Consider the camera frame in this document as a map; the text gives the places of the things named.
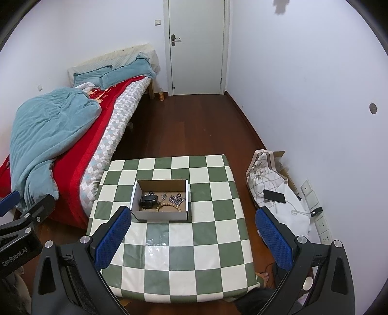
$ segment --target cardboard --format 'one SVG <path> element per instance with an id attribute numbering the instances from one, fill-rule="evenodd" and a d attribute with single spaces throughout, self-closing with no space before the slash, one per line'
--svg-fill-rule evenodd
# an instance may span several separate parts
<path id="1" fill-rule="evenodd" d="M 281 158 L 286 152 L 285 151 L 273 151 L 272 153 L 274 155 L 274 159 L 276 159 L 276 158 Z M 281 177 L 283 177 L 284 179 L 288 179 L 288 187 L 291 188 L 291 190 L 294 192 L 295 195 L 299 195 L 299 191 L 296 188 L 296 186 L 295 186 L 294 182 L 292 181 L 292 179 L 290 178 L 290 176 L 288 175 L 285 167 L 282 165 L 281 170 L 278 170 L 276 168 L 276 171 L 279 173 L 279 175 Z"/>
<path id="2" fill-rule="evenodd" d="M 187 221 L 189 217 L 188 180 L 185 179 L 167 179 L 167 180 L 137 180 L 133 186 L 130 209 L 138 220 L 147 221 Z M 185 198 L 181 203 L 179 212 L 171 206 L 162 207 L 157 211 L 155 206 L 152 209 L 143 209 L 139 201 L 143 195 L 152 191 L 158 196 L 161 203 L 169 203 L 170 196 L 176 196 L 178 193 Z M 167 193 L 165 200 L 162 200 L 164 193 Z"/>

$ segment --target table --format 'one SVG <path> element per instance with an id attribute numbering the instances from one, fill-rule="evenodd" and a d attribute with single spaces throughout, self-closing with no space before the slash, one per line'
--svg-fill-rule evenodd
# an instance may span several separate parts
<path id="1" fill-rule="evenodd" d="M 238 298 L 257 286 L 236 184 L 225 155 L 112 161 L 104 172 L 88 235 L 122 205 L 135 180 L 187 179 L 189 220 L 132 224 L 102 275 L 119 297 L 154 303 Z"/>

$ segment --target skirting board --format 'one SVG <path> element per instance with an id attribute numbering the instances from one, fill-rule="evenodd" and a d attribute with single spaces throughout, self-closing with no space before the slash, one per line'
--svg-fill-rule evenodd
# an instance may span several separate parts
<path id="1" fill-rule="evenodd" d="M 251 125 L 251 123 L 249 122 L 248 118 L 245 116 L 245 114 L 243 113 L 243 111 L 241 110 L 241 108 L 237 105 L 237 103 L 235 102 L 235 100 L 233 99 L 233 97 L 227 92 L 225 91 L 225 95 L 230 99 L 230 101 L 232 102 L 232 104 L 234 105 L 234 107 L 236 108 L 236 111 L 239 113 L 241 119 L 245 122 L 245 124 L 247 125 L 247 127 L 249 128 L 251 134 L 252 134 L 252 137 L 254 138 L 255 140 L 255 143 L 257 144 L 258 146 L 258 149 L 265 149 L 266 150 L 266 147 L 265 145 L 263 144 L 262 140 L 260 139 L 259 135 L 257 134 L 257 132 L 255 131 L 255 129 L 253 128 L 253 126 Z"/>

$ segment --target smartphone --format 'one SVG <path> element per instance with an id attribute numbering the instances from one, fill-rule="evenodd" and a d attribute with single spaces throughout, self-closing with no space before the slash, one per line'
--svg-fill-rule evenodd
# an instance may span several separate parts
<path id="1" fill-rule="evenodd" d="M 276 191 L 270 191 L 267 189 L 264 189 L 263 193 L 264 193 L 265 200 L 271 200 L 271 201 L 275 201 L 277 203 L 286 203 L 286 199 L 284 198 L 284 194 L 281 194 L 281 193 L 276 192 Z"/>

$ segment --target wooden bead bracelet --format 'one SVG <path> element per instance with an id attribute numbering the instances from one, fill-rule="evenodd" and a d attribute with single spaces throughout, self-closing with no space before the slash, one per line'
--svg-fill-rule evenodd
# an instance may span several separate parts
<path id="1" fill-rule="evenodd" d="M 179 212 L 181 212 L 181 209 L 180 209 L 176 204 L 173 204 L 173 203 L 171 203 L 171 202 L 159 204 L 158 207 L 156 208 L 156 211 L 159 211 L 161 208 L 163 208 L 163 207 L 165 207 L 165 206 L 174 207 L 174 208 L 177 209 Z"/>

